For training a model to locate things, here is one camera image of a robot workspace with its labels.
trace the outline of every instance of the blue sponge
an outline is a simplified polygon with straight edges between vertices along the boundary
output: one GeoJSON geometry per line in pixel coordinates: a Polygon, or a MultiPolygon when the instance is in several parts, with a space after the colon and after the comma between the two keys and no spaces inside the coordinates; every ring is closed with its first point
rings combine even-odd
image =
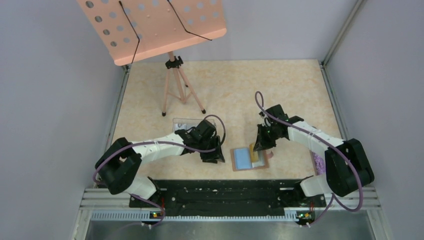
{"type": "Polygon", "coordinates": [[[246,147],[246,148],[234,149],[234,161],[235,161],[235,168],[237,170],[251,169],[252,162],[251,162],[251,155],[249,153],[249,148],[246,147]]]}

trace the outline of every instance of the bracket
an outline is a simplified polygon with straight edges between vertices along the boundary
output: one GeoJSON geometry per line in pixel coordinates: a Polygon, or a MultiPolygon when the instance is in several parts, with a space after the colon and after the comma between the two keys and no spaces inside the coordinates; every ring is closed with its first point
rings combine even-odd
{"type": "Polygon", "coordinates": [[[183,65],[184,62],[181,59],[181,56],[174,57],[174,61],[171,61],[170,59],[165,63],[165,66],[167,69],[179,69],[181,65],[183,65]]]}

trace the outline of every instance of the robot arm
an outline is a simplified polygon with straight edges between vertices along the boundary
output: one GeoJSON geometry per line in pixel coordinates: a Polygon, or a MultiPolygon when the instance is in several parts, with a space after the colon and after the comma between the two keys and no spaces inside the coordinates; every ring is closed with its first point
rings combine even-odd
{"type": "Polygon", "coordinates": [[[225,162],[222,142],[216,133],[215,126],[204,119],[193,129],[177,130],[151,140],[129,142],[122,137],[110,146],[95,168],[115,152],[131,146],[109,159],[98,174],[113,195],[125,192],[149,199],[158,189],[149,177],[137,175],[140,166],[165,157],[191,154],[195,150],[203,150],[200,158],[204,163],[225,162]]]}
{"type": "Polygon", "coordinates": [[[281,105],[270,107],[266,112],[297,128],[306,130],[309,134],[295,127],[279,123],[265,116],[263,112],[260,112],[259,115],[264,117],[264,123],[257,125],[258,132],[254,147],[255,151],[273,148],[276,146],[277,139],[286,138],[302,144],[325,159],[326,173],[302,180],[297,186],[297,189],[295,189],[299,192],[298,195],[301,198],[327,193],[335,193],[338,196],[344,197],[358,189],[356,179],[342,157],[314,136],[318,136],[336,147],[350,160],[358,172],[362,186],[374,181],[373,170],[368,162],[364,148],[358,140],[352,138],[346,141],[333,137],[309,125],[298,116],[289,118],[284,113],[281,105]]]}

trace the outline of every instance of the gray wall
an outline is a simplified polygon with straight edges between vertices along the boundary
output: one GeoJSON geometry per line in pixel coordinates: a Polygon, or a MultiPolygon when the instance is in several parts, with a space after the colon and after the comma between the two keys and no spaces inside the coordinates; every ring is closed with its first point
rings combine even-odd
{"type": "Polygon", "coordinates": [[[0,239],[69,239],[123,71],[74,0],[2,0],[0,33],[0,239]]]}
{"type": "Polygon", "coordinates": [[[424,1],[370,0],[329,65],[395,239],[423,239],[424,1]]]}
{"type": "MultiPolygon", "coordinates": [[[[356,0],[223,0],[227,33],[176,51],[186,61],[323,60],[356,0]]],[[[163,54],[146,59],[163,62],[163,54]]]]}

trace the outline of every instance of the tripod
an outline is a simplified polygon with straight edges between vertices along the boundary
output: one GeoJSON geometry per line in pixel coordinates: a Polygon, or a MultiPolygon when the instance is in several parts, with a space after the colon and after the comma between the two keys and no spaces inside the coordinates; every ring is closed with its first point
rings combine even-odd
{"type": "Polygon", "coordinates": [[[206,113],[205,108],[202,106],[202,103],[200,102],[198,96],[196,95],[195,90],[193,89],[192,85],[190,84],[189,80],[187,79],[186,74],[183,71],[183,68],[181,67],[181,65],[183,64],[183,60],[181,59],[180,56],[178,56],[178,58],[175,57],[174,52],[172,52],[172,51],[168,52],[168,55],[169,55],[169,60],[165,63],[165,66],[167,68],[167,72],[166,72],[166,81],[165,81],[165,91],[164,91],[164,96],[163,96],[162,116],[165,117],[167,115],[168,95],[171,95],[172,97],[180,100],[183,104],[185,104],[187,102],[187,99],[189,99],[189,97],[191,97],[193,95],[194,99],[196,100],[197,104],[199,105],[201,112],[203,114],[205,114],[206,113]],[[171,69],[172,69],[173,75],[175,77],[176,86],[178,87],[179,97],[176,96],[175,94],[169,92],[169,82],[170,82],[171,69]],[[183,92],[183,87],[181,86],[181,81],[180,81],[180,75],[182,77],[182,80],[185,83],[185,86],[188,89],[190,89],[190,93],[187,96],[183,92]]]}

